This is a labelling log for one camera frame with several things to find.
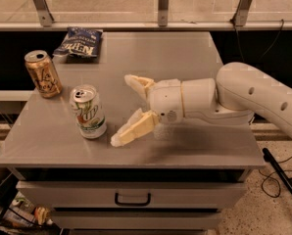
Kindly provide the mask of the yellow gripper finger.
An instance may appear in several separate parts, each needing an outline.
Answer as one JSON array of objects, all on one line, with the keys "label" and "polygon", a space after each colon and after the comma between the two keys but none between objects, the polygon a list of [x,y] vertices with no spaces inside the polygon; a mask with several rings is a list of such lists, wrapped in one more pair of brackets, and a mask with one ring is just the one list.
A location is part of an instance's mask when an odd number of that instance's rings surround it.
[{"label": "yellow gripper finger", "polygon": [[143,112],[138,109],[128,119],[127,123],[112,136],[111,145],[114,147],[124,146],[152,132],[159,121],[160,118],[154,111]]},{"label": "yellow gripper finger", "polygon": [[144,101],[148,100],[148,91],[155,85],[155,81],[148,77],[127,74],[124,77],[125,83],[133,89]]}]

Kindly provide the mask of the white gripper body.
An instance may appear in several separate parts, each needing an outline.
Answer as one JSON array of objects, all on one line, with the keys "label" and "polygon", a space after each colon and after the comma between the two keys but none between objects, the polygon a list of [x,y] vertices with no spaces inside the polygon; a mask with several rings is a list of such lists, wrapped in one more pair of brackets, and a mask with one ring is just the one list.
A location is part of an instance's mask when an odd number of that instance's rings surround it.
[{"label": "white gripper body", "polygon": [[148,91],[150,109],[160,119],[160,123],[177,123],[183,119],[181,82],[177,79],[162,80]]}]

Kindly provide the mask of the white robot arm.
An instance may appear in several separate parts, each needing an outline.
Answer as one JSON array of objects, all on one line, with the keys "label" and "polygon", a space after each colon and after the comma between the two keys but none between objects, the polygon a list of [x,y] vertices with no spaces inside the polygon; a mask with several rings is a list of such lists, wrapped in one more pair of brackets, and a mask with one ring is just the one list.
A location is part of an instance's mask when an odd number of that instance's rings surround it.
[{"label": "white robot arm", "polygon": [[215,124],[242,124],[254,114],[292,138],[292,88],[244,63],[228,63],[214,78],[156,82],[128,74],[124,80],[149,110],[137,110],[112,136],[115,147],[152,132],[160,123],[197,118]]}]

